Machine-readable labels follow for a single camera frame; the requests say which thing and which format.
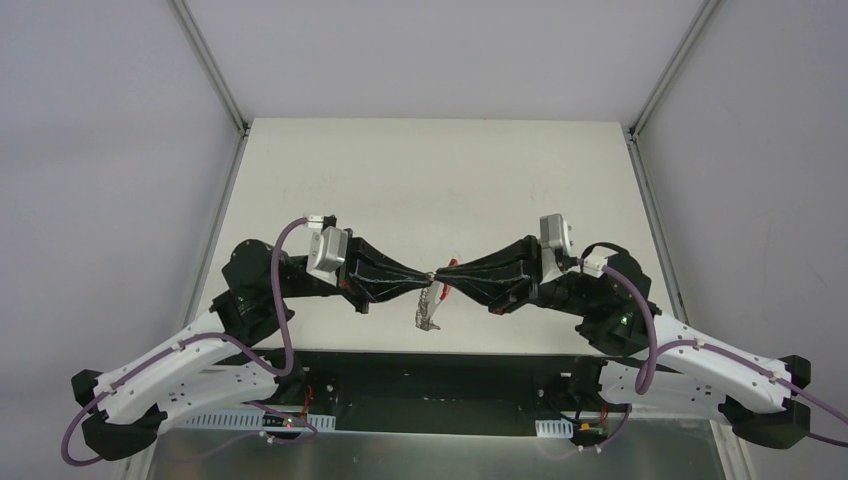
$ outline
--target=red wire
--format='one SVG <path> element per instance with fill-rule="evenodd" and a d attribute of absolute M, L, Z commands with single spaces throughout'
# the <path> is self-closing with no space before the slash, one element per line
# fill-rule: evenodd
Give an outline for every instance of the red wire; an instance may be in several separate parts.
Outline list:
<path fill-rule="evenodd" d="M 459 263 L 459 260 L 457 260 L 456 258 L 451 258 L 451 261 L 448 263 L 448 266 L 452 267 L 452 266 L 454 266 L 458 263 Z M 444 301 L 444 299 L 448 298 L 449 292 L 450 292 L 450 285 L 445 285 L 444 288 L 442 288 L 442 295 L 439 297 L 439 301 L 441 302 L 441 301 Z"/>
<path fill-rule="evenodd" d="M 309 400 L 312 399 L 312 385 L 306 386 L 306 394 L 304 395 L 305 400 L 303 401 L 303 410 L 300 411 L 300 416 L 303 417 L 306 415 L 307 410 L 309 409 Z"/>

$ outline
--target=white table surface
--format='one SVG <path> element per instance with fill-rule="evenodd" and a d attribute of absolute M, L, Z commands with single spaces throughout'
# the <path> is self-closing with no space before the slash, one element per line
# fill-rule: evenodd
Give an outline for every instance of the white table surface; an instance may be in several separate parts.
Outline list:
<path fill-rule="evenodd" d="M 452 256 L 470 261 L 562 213 L 579 252 L 597 241 L 629 249 L 653 279 L 651 300 L 670 311 L 659 260 L 621 127 L 616 123 L 487 120 L 254 121 L 205 280 L 200 308 L 226 290 L 221 267 L 241 241 L 273 244 L 304 213 L 335 214 L 395 260 L 422 271 Z M 309 247 L 309 231 L 284 245 Z M 360 315 L 345 300 L 291 299 L 296 348 L 544 354 L 598 353 L 579 318 L 525 306 L 495 316 L 458 291 L 440 331 L 415 328 L 417 292 Z M 279 334 L 260 346 L 279 347 Z"/>

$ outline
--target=white wall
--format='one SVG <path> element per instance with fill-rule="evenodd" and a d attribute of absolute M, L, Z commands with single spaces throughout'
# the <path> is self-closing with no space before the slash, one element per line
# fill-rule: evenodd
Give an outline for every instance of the white wall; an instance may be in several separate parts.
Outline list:
<path fill-rule="evenodd" d="M 190 0 L 244 114 L 639 114 L 702 0 Z"/>
<path fill-rule="evenodd" d="M 0 476 L 107 478 L 70 378 L 180 321 L 236 136 L 165 0 L 4 1 L 0 52 Z"/>
<path fill-rule="evenodd" d="M 586 179 L 603 179 L 615 194 Z M 200 304 L 226 290 L 221 268 L 236 245 L 273 244 L 304 212 L 336 214 L 340 227 L 425 272 L 539 235 L 539 217 L 560 212 L 577 252 L 602 240 L 627 245 L 654 279 L 651 299 L 670 304 L 617 123 L 258 118 Z M 284 247 L 303 255 L 309 242 L 301 228 Z M 292 341 L 315 350 L 597 353 L 574 331 L 579 317 L 531 307 L 491 315 L 459 292 L 436 312 L 442 330 L 424 332 L 415 328 L 417 293 L 373 305 L 368 315 L 341 297 L 291 299 Z M 260 345 L 281 347 L 282 337 Z"/>
<path fill-rule="evenodd" d="M 696 326 L 813 362 L 848 411 L 848 4 L 725 2 L 643 134 Z M 848 427 L 813 411 L 813 430 Z M 844 478 L 846 451 L 751 447 L 760 478 Z"/>

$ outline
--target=purple cable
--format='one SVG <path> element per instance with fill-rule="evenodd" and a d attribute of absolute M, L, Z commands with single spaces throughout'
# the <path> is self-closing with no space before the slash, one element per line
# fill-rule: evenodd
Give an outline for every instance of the purple cable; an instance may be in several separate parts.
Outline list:
<path fill-rule="evenodd" d="M 697 347 L 698 344 L 694 340 L 675 340 L 673 342 L 669 342 L 669 343 L 666 343 L 665 345 L 663 345 L 659 349 L 657 354 L 659 356 L 659 355 L 662 355 L 663 353 L 665 353 L 665 352 L 667 352 L 667 351 L 669 351 L 673 348 L 683 347 L 683 346 Z M 717 354 L 719 354 L 723 357 L 729 358 L 730 360 L 733 360 L 734 362 L 736 362 L 736 363 L 738 363 L 738 364 L 740 364 L 744 367 L 747 367 L 747 368 L 759 373 L 760 375 L 766 377 L 767 379 L 769 379 L 769 381 L 771 381 L 771 379 L 772 379 L 773 373 L 770 370 L 767 370 L 767 369 L 757 365 L 756 363 L 748 360 L 747 358 L 744 358 L 740 355 L 737 355 L 737 354 L 735 354 L 735 353 L 733 353 L 729 350 L 726 350 L 724 348 L 721 348 L 721 347 L 718 347 L 718 346 L 715 346 L 715 345 L 710 345 L 708 343 L 702 345 L 701 348 L 703 348 L 704 350 L 709 350 L 711 352 L 717 353 Z M 815 406 L 821 408 L 822 410 L 826 411 L 827 413 L 833 415 L 834 417 L 839 419 L 842 423 L 848 425 L 848 415 L 845 415 L 844 413 L 840 412 L 839 410 L 836 409 L 836 407 L 834 407 L 834 406 L 830 405 L 829 403 L 825 402 L 824 400 L 816 397 L 812 393 L 809 393 L 805 390 L 802 390 L 801 388 L 795 386 L 792 382 L 789 382 L 789 381 L 787 381 L 783 378 L 775 378 L 774 380 L 775 380 L 776 383 L 780 384 L 781 386 L 788 388 L 792 392 L 796 393 L 798 396 L 806 399 L 807 401 L 809 401 L 813 405 L 815 405 Z M 824 442 L 824 443 L 827 443 L 827 444 L 830 444 L 830 445 L 848 448 L 848 442 L 845 442 L 845 441 L 842 441 L 842 440 L 836 440 L 836 439 L 825 437 L 825 436 L 822 436 L 822 435 L 819 435 L 819 434 L 816 434 L 816 433 L 808 433 L 807 436 L 812 438 L 813 440 L 818 440 L 820 442 Z"/>
<path fill-rule="evenodd" d="M 577 259 L 577 265 L 583 266 L 583 259 Z M 645 319 L 645 330 L 648 331 L 648 358 L 639 370 L 639 375 L 636 377 L 636 393 L 644 395 L 651 388 L 651 383 L 654 381 L 654 373 L 657 371 L 657 329 L 654 326 L 654 316 L 651 314 L 651 308 L 648 306 L 648 301 L 642 296 L 642 292 L 636 288 L 636 285 L 627 277 L 622 275 L 618 270 L 604 265 L 601 271 L 624 285 L 624 288 L 636 300 L 639 310 L 642 312 L 642 318 Z"/>
<path fill-rule="evenodd" d="M 199 342 L 201 340 L 205 340 L 205 339 L 209 339 L 209 338 L 218 338 L 220 340 L 223 340 L 225 342 L 230 342 L 233 345 L 235 345 L 239 350 L 242 351 L 242 353 L 245 354 L 245 356 L 247 356 L 250 360 L 252 360 L 257 365 L 259 365 L 260 368 L 271 373 L 272 375 L 275 375 L 275 376 L 278 376 L 278 377 L 285 377 L 288 374 L 290 374 L 293 367 L 294 367 L 294 350 L 292 348 L 291 336 L 289 335 L 288 323 L 286 321 L 286 319 L 288 318 L 288 309 L 286 308 L 285 303 L 283 302 L 282 291 L 281 291 L 281 288 L 280 288 L 280 258 L 282 257 L 283 242 L 285 241 L 286 237 L 289 236 L 289 234 L 292 232 L 292 230 L 294 230 L 298 226 L 304 225 L 306 223 L 307 223 L 307 219 L 306 219 L 306 217 L 303 217 L 303 218 L 299 218 L 299 219 L 291 222 L 290 224 L 286 225 L 286 227 L 283 228 L 283 231 L 280 232 L 280 236 L 277 238 L 277 243 L 274 245 L 274 250 L 271 253 L 271 291 L 272 291 L 272 294 L 274 296 L 274 307 L 275 307 L 276 312 L 277 312 L 277 321 L 280 324 L 280 332 L 283 335 L 283 347 L 285 349 L 285 354 L 286 354 L 286 356 L 285 356 L 286 366 L 282 370 L 274 368 L 273 366 L 269 365 L 264 360 L 262 360 L 258 355 L 253 353 L 246 345 L 244 345 L 240 341 L 236 340 L 235 338 L 233 338 L 229 335 L 223 334 L 223 333 L 215 333 L 215 332 L 201 333 L 201 334 L 195 335 L 191 338 L 188 338 L 186 340 L 181 340 L 181 341 L 177 342 L 180 345 L 180 347 L 185 348 L 186 346 L 191 345 L 195 342 Z M 162 350 L 161 352 L 150 357 L 146 361 L 142 362 L 141 364 L 139 364 L 138 366 L 136 366 L 135 368 L 133 368 L 132 370 L 127 372 L 121 378 L 119 378 L 114 383 L 112 383 L 112 385 L 110 385 L 109 387 L 112 390 L 115 390 L 115 389 L 123 386 L 130 379 L 132 379 L 133 377 L 135 377 L 136 375 L 141 373 L 144 369 L 148 368 L 149 366 L 153 365 L 154 363 L 158 362 L 159 360 L 167 357 L 172 352 L 174 352 L 174 350 L 170 349 L 170 348 L 166 349 L 166 350 Z M 79 411 L 79 413 L 77 413 L 77 415 L 74 417 L 74 419 L 71 420 L 71 423 L 70 423 L 70 425 L 68 425 L 68 428 L 65 429 L 65 434 L 62 436 L 61 454 L 62 454 L 62 459 L 68 465 L 71 465 L 73 467 L 85 467 L 85 466 L 97 463 L 97 462 L 99 462 L 100 460 L 103 459 L 102 457 L 97 456 L 97 457 L 89 458 L 87 460 L 77 460 L 77 459 L 71 457 L 71 454 L 68 450 L 68 447 L 70 445 L 71 435 L 74 433 L 74 430 L 76 430 L 77 426 L 82 421 L 82 418 L 87 413 L 89 413 L 91 411 L 91 409 L 96 407 L 97 404 L 99 404 L 101 401 L 103 401 L 103 399 L 106 398 L 107 395 L 109 395 L 108 392 L 102 392 L 99 395 L 97 395 L 96 397 L 94 397 L 94 399 L 92 399 L 90 402 L 88 402 L 88 404 L 86 404 L 86 406 L 83 407 L 82 410 Z M 265 410 L 269 413 L 272 413 L 273 415 L 279 414 L 280 416 L 283 416 L 283 418 L 293 418 L 293 417 L 288 417 L 286 414 L 284 414 L 282 412 L 278 412 L 276 410 L 265 407 L 264 405 L 262 407 L 263 407 L 262 410 Z M 303 422 L 303 423 L 307 426 L 307 428 L 309 428 L 313 432 L 313 435 L 310 435 L 308 438 L 314 437 L 315 435 L 318 434 L 318 430 L 315 427 L 310 425 L 308 422 Z M 288 442 L 282 442 L 282 443 L 299 443 L 299 442 L 296 442 L 296 440 L 298 440 L 299 438 L 300 437 L 296 438 L 294 442 L 288 441 Z M 211 455 L 212 453 L 220 451 L 221 449 L 223 449 L 223 448 L 225 448 L 229 445 L 232 445 L 233 443 L 235 443 L 235 441 L 231 440 L 231 441 L 225 443 L 223 446 L 219 446 L 218 448 L 213 449 L 213 451 L 211 451 L 211 452 L 206 452 L 205 454 L 201 455 L 197 459 L 203 458 L 207 454 Z"/>
<path fill-rule="evenodd" d="M 280 288 L 280 258 L 283 255 L 283 242 L 286 237 L 295 228 L 305 225 L 308 222 L 306 217 L 298 218 L 290 224 L 286 225 L 280 236 L 277 238 L 277 243 L 274 244 L 274 251 L 271 253 L 271 292 L 274 297 L 274 309 L 277 312 L 277 321 L 280 323 L 280 333 L 283 335 L 283 347 L 286 352 L 286 366 L 282 373 L 278 376 L 285 377 L 291 373 L 294 368 L 294 349 L 291 344 L 291 335 L 289 334 L 289 310 L 283 301 L 282 289 Z"/>

